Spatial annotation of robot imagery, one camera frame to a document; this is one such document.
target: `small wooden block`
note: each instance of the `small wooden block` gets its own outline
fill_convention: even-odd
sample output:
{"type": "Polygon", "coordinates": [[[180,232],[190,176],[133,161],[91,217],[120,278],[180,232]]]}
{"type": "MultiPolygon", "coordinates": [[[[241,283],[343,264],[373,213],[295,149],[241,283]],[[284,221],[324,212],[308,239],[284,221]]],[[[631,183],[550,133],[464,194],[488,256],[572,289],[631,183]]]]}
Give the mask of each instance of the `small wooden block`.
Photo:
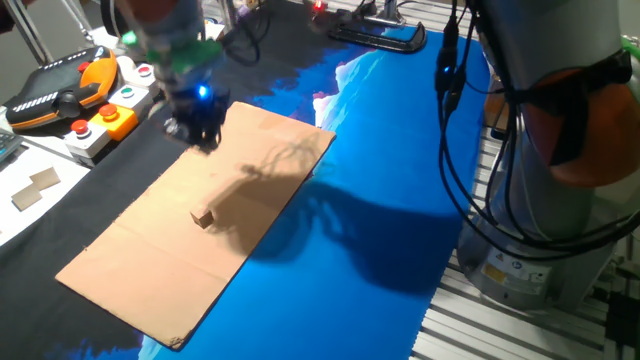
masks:
{"type": "Polygon", "coordinates": [[[60,182],[58,173],[51,164],[43,164],[29,177],[39,190],[44,190],[60,182]]]}
{"type": "Polygon", "coordinates": [[[42,195],[36,184],[26,177],[16,179],[16,181],[12,183],[12,186],[14,186],[14,188],[11,191],[11,194],[13,194],[11,195],[11,200],[13,200],[13,203],[20,211],[25,211],[29,206],[42,199],[42,195]]]}
{"type": "Polygon", "coordinates": [[[213,213],[204,205],[191,209],[191,218],[193,219],[193,222],[203,229],[206,229],[213,224],[213,213]]]}

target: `white label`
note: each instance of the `white label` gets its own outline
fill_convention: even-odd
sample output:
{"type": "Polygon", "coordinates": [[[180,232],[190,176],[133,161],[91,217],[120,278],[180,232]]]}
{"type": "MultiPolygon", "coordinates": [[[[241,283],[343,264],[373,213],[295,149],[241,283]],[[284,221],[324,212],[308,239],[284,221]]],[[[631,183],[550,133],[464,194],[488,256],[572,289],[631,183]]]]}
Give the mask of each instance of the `white label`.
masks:
{"type": "Polygon", "coordinates": [[[514,291],[539,295],[551,267],[534,265],[491,249],[482,272],[493,281],[514,291]]]}

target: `red emergency stop button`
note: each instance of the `red emergency stop button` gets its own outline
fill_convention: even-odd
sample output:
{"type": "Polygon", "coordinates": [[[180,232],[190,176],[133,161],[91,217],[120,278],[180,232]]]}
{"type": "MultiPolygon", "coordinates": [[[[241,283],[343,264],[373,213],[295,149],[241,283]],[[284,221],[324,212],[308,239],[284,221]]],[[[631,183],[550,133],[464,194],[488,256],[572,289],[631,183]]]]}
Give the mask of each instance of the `red emergency stop button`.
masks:
{"type": "Polygon", "coordinates": [[[78,66],[78,72],[82,74],[85,70],[87,70],[89,65],[91,65],[90,62],[88,61],[83,62],[82,64],[80,64],[80,66],[78,66]]]}
{"type": "Polygon", "coordinates": [[[86,134],[89,131],[89,123],[87,120],[76,120],[71,124],[71,130],[73,130],[77,135],[86,134]]]}
{"type": "Polygon", "coordinates": [[[151,71],[151,67],[144,65],[138,68],[138,75],[142,76],[142,77],[147,77],[149,75],[151,75],[152,71],[151,71]]]}

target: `green light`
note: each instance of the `green light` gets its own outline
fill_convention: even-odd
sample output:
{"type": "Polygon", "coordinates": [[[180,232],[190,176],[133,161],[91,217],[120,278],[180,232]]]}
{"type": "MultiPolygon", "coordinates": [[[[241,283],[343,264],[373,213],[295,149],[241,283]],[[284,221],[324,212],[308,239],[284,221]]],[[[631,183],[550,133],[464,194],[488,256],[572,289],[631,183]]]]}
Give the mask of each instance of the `green light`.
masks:
{"type": "Polygon", "coordinates": [[[129,31],[122,36],[122,42],[127,46],[135,45],[138,42],[138,37],[133,31],[129,31]]]}

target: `orange button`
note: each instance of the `orange button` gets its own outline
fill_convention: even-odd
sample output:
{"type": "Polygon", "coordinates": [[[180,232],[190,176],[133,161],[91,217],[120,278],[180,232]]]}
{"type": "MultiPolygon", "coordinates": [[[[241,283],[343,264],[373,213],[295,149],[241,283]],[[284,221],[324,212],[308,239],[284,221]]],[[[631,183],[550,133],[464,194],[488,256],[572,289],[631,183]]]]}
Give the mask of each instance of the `orange button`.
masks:
{"type": "Polygon", "coordinates": [[[85,70],[87,70],[89,65],[91,65],[90,62],[88,62],[88,61],[83,62],[82,64],[80,64],[80,66],[78,66],[78,72],[79,73],[83,73],[85,70]]]}
{"type": "Polygon", "coordinates": [[[87,120],[76,120],[71,124],[71,130],[75,131],[76,134],[82,135],[89,131],[89,123],[87,120]]]}
{"type": "Polygon", "coordinates": [[[109,116],[115,115],[115,113],[118,112],[118,108],[113,104],[107,104],[107,105],[101,107],[98,112],[100,113],[100,116],[102,116],[102,117],[109,117],[109,116]]]}

